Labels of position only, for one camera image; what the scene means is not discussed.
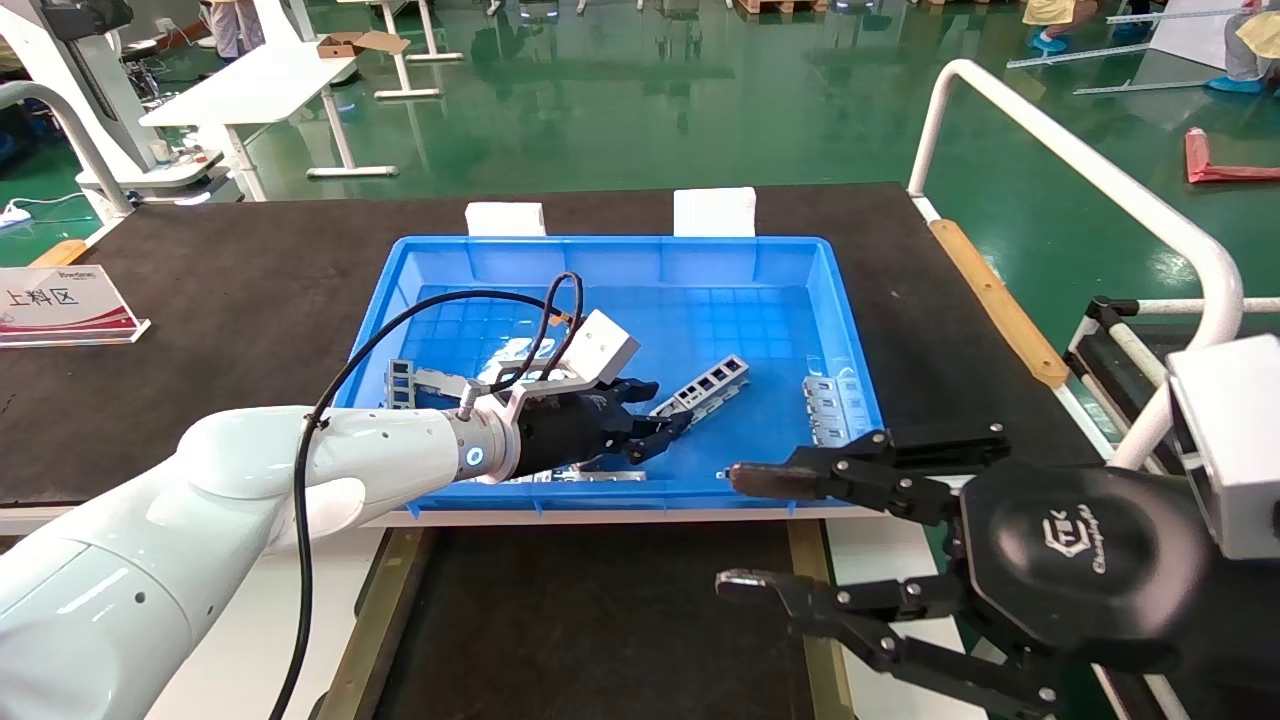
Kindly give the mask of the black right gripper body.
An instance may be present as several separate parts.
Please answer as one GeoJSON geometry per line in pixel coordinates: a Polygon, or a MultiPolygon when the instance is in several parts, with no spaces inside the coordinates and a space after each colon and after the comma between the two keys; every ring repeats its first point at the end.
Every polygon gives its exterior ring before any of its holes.
{"type": "Polygon", "coordinates": [[[960,514],[975,592],[1036,648],[1128,673],[1184,660],[1217,548],[1181,478],[995,465],[960,514]]]}

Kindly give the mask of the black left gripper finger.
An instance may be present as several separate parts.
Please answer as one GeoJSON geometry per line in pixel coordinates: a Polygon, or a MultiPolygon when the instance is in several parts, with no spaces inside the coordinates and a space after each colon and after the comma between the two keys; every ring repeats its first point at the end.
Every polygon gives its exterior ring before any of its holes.
{"type": "Polygon", "coordinates": [[[622,429],[605,433],[599,469],[620,471],[641,465],[664,454],[675,441],[686,434],[691,424],[691,411],[666,416],[631,416],[622,429]]]}
{"type": "Polygon", "coordinates": [[[599,409],[608,413],[626,413],[627,406],[645,404],[657,396],[660,384],[636,378],[618,378],[599,384],[599,409]]]}

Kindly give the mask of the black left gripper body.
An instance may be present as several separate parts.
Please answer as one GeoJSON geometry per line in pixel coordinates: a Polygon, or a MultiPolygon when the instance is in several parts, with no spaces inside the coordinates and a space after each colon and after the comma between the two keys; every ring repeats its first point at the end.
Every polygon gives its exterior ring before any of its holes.
{"type": "Polygon", "coordinates": [[[516,429],[516,477],[622,454],[640,437],[637,419],[613,389],[585,389],[529,401],[516,429]]]}

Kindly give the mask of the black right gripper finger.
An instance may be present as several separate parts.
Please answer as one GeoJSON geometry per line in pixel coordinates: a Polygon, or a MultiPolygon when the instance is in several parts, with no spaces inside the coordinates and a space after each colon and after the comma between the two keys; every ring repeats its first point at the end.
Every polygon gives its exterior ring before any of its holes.
{"type": "Polygon", "coordinates": [[[1010,651],[1015,665],[902,635],[896,623],[961,616],[978,609],[977,593],[954,574],[832,585],[791,573],[730,569],[716,593],[786,614],[795,635],[836,641],[870,670],[1007,719],[1047,719],[1060,710],[1052,664],[1030,650],[1010,651]]]}
{"type": "Polygon", "coordinates": [[[736,462],[727,478],[749,497],[829,498],[936,527],[959,516],[943,477],[974,475],[1011,448],[998,423],[934,423],[869,430],[838,447],[800,446],[781,464],[736,462]]]}

